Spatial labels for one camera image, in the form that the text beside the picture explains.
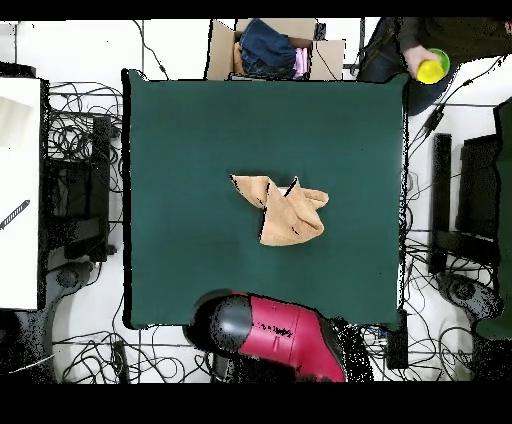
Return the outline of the person's hand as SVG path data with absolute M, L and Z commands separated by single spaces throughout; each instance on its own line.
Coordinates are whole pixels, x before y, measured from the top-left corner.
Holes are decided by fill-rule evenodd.
M 432 55 L 430 51 L 421 45 L 408 48 L 404 50 L 402 54 L 406 62 L 407 70 L 413 78 L 417 76 L 418 68 L 422 62 L 436 59 L 436 56 Z

